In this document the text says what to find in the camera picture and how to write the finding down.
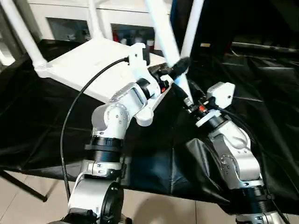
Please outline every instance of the white metal frame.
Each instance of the white metal frame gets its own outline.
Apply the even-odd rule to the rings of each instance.
[[[166,62],[171,67],[180,59],[180,55],[165,4],[163,0],[145,1],[154,22],[154,28],[161,43]],[[92,39],[59,58],[47,62],[26,28],[13,0],[0,0],[0,3],[32,59],[35,71],[40,77],[50,77],[76,90],[81,90],[88,80],[102,68],[129,54],[128,46],[103,38],[103,34],[99,28],[94,1],[88,0],[90,18],[92,21],[88,23],[88,26],[91,26],[89,29],[91,29]],[[197,16],[194,16],[196,15],[196,10],[193,9],[195,8],[194,5],[192,7],[192,15],[189,24],[193,22],[194,18],[197,20],[196,23],[198,23],[199,20],[199,16],[198,18]],[[187,29],[187,33],[190,32],[191,34],[186,35],[184,45],[186,45],[189,38],[192,37],[192,33],[196,32],[196,28],[197,24],[196,26],[191,26]],[[194,37],[192,43],[185,46],[185,48],[189,50],[187,50],[188,53],[184,53],[183,56],[190,55],[193,40]],[[151,54],[151,65],[163,62],[164,58]],[[131,75],[131,71],[128,70],[127,67],[128,66],[124,64],[119,64],[118,66],[111,68],[100,76],[85,93],[102,102],[108,102],[117,90],[125,86],[128,82],[135,81],[134,77]],[[175,82],[186,91],[189,98],[192,100],[185,74],[181,75]],[[155,109],[164,95],[165,94],[162,94],[155,100],[149,101],[148,107]]]

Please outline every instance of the black fabric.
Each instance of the black fabric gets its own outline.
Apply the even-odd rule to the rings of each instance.
[[[77,45],[42,41],[51,60]],[[252,57],[203,56],[188,77],[206,91],[218,81],[236,85],[230,110],[238,114],[261,142],[253,148],[265,160],[266,180],[285,213],[299,214],[299,67],[291,62]],[[49,78],[39,78],[28,56],[0,74],[0,168],[62,179],[59,137],[63,120],[78,92]],[[84,95],[65,132],[65,161],[75,180],[91,131],[91,114],[101,102]],[[218,203],[235,213],[219,161],[206,130],[197,128],[170,91],[155,110],[149,127],[132,120],[124,142],[131,156],[126,188]]]

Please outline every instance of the white cabinet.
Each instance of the white cabinet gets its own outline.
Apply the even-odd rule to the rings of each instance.
[[[168,13],[171,1],[165,0]],[[160,44],[153,29],[151,16],[143,0],[100,0],[97,14],[104,36],[122,43],[132,39]],[[41,31],[42,39],[88,40],[89,13],[86,0],[28,0]]]

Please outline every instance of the cable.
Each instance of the cable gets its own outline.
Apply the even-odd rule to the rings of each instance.
[[[251,136],[251,139],[253,140],[253,142],[256,144],[256,146],[261,150],[262,153],[266,153],[266,151],[264,150],[263,146],[260,144],[260,142],[258,141],[257,137],[254,135],[254,133],[252,131],[250,131],[250,127],[239,117],[237,116],[236,114],[228,111],[228,110],[225,110],[225,109],[222,109],[222,108],[219,108],[219,107],[215,107],[217,110],[225,113],[225,114],[228,114],[228,115],[231,115],[232,117],[236,118],[238,121],[240,121],[244,126],[245,126],[245,129],[246,129],[246,132],[248,133],[248,135]],[[299,195],[299,191],[296,187],[296,185],[294,184],[294,182],[292,181],[292,179],[290,178],[290,176],[288,175],[288,173],[285,171],[285,169],[281,166],[281,164],[279,164],[279,162],[277,162],[274,158],[272,158],[272,160],[277,163],[281,169],[286,173],[287,177],[289,178],[289,180],[291,181],[292,185],[294,186],[295,190],[297,191],[298,195]],[[265,162],[264,162],[264,158],[263,158],[263,155],[261,155],[261,171],[262,171],[262,176],[263,176],[263,181],[264,181],[264,185],[266,187],[266,190],[268,192],[268,194],[270,195],[270,191],[269,191],[269,188],[268,188],[268,184],[267,184],[267,180],[266,180],[266,173],[265,173]],[[281,212],[281,210],[279,209],[279,207],[276,205],[275,201],[273,200],[273,198],[271,199],[272,200],[272,203],[273,205],[275,206],[278,214],[280,215],[280,217],[282,218],[282,220],[286,223],[286,224],[290,224],[290,222],[288,221],[288,219],[285,217],[285,215]]]
[[[93,83],[93,81],[99,77],[102,73],[104,73],[106,70],[110,69],[111,67],[113,67],[114,65],[121,63],[121,62],[129,62],[128,57],[122,58],[120,60],[117,60],[113,63],[111,63],[110,65],[108,65],[107,67],[103,68],[98,74],[96,74],[91,80],[88,81],[88,83],[81,89],[81,91],[79,92],[79,94],[76,96],[76,98],[74,99],[73,103],[71,104],[71,107],[69,109],[69,111],[67,112],[67,115],[64,119],[64,124],[62,126],[62,130],[61,130],[61,135],[60,135],[60,157],[61,157],[61,166],[62,166],[62,172],[63,172],[63,176],[64,176],[64,185],[65,185],[65,190],[66,190],[66,194],[67,194],[67,200],[69,201],[70,196],[71,196],[71,191],[70,191],[70,186],[69,186],[69,182],[67,179],[67,172],[66,172],[66,166],[64,163],[64,152],[63,152],[63,140],[64,140],[64,130],[65,130],[65,126],[66,126],[66,122],[76,104],[76,102],[78,101],[79,97],[82,95],[82,93],[90,86],[91,83]]]

